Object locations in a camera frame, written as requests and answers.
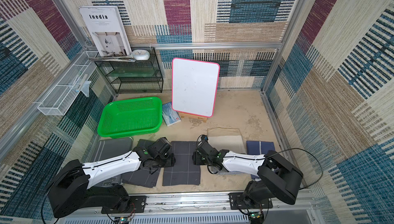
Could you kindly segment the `dark grid pillowcase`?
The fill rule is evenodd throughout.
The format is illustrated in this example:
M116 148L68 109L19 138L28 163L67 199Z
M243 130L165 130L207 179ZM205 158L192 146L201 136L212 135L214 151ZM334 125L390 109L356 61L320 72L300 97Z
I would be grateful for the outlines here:
M130 184L135 186L142 186L146 188L153 188L157 185L160 170L140 169L134 172L128 172L121 175L123 184Z
M165 168L162 186L195 185L201 182L201 168L193 163L193 153L196 149L195 141L172 141L172 152L175 164Z

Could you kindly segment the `beige cream pillowcase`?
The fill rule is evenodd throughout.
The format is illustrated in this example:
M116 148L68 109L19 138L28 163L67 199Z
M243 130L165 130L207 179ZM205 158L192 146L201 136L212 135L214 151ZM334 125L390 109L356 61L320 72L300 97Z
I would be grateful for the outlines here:
M241 132L238 128L213 128L207 130L209 144L219 150L246 154Z

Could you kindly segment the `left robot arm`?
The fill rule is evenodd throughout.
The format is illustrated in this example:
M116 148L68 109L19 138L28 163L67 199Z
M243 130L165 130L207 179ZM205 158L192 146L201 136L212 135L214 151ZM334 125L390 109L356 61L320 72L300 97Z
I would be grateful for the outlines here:
M174 166L172 145L162 137L148 147L133 150L109 159L81 163L75 159L68 162L47 187L53 215L66 217L76 210L102 207L105 211L118 213L132 211L134 205L121 185L98 187L98 184L128 172L148 169L151 174L161 168Z

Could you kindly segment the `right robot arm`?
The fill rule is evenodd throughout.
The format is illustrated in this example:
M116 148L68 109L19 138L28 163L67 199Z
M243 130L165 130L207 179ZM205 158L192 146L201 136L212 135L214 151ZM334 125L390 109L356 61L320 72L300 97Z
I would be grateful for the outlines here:
M269 150L261 155L218 151L205 136L197 143L192 159L195 165L216 169L215 174L220 171L240 172L259 178L259 181L250 181L242 195L234 200L239 206L259 208L270 198L289 205L296 203L303 173L276 151Z

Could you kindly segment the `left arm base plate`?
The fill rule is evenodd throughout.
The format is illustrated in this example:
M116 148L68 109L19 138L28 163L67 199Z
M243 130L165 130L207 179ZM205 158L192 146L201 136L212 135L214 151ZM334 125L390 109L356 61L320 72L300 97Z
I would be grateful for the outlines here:
M121 213L143 213L146 206L147 196L137 195L122 199L114 207L102 207L102 214L121 214Z

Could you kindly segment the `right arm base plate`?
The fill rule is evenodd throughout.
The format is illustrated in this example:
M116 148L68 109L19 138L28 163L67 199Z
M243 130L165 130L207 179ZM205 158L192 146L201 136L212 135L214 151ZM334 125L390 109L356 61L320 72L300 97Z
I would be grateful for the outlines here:
M250 210L250 209L272 209L273 204L269 199L260 202L253 200L251 197L242 192L231 192L228 194L230 207L232 210Z

